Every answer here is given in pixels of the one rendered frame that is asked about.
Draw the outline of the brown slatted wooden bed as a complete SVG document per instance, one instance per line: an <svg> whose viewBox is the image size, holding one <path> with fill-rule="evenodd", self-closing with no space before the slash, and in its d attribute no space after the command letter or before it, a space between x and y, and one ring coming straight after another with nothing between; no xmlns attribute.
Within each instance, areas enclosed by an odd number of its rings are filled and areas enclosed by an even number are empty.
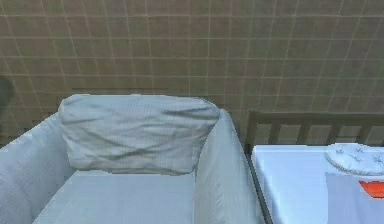
<svg viewBox="0 0 384 224"><path fill-rule="evenodd" d="M266 224L384 224L384 199L324 157L334 143L384 147L383 113L248 112L246 155Z"/></svg>

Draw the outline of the red flat object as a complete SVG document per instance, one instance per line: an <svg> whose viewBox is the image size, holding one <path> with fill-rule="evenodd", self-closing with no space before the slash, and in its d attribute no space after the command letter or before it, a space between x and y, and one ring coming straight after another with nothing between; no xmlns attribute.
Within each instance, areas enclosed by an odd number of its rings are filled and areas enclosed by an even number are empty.
<svg viewBox="0 0 384 224"><path fill-rule="evenodd" d="M372 198L384 199L384 182L381 181L359 181L364 191Z"/></svg>

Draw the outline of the round white tufted pillow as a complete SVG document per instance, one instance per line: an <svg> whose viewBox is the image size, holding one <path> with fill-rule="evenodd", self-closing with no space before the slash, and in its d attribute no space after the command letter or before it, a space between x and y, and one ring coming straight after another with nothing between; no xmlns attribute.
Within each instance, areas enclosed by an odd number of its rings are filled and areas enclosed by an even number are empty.
<svg viewBox="0 0 384 224"><path fill-rule="evenodd" d="M359 143L334 143L324 151L325 159L345 173L360 176L384 175L384 147Z"/></svg>

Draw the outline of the pale grey back cushion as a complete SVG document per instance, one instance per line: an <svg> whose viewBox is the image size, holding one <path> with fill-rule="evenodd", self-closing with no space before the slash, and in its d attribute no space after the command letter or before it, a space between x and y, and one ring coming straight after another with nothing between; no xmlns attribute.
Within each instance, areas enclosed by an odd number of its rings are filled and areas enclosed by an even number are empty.
<svg viewBox="0 0 384 224"><path fill-rule="evenodd" d="M220 109L195 97L78 94L58 115L77 170L184 175L197 167Z"/></svg>

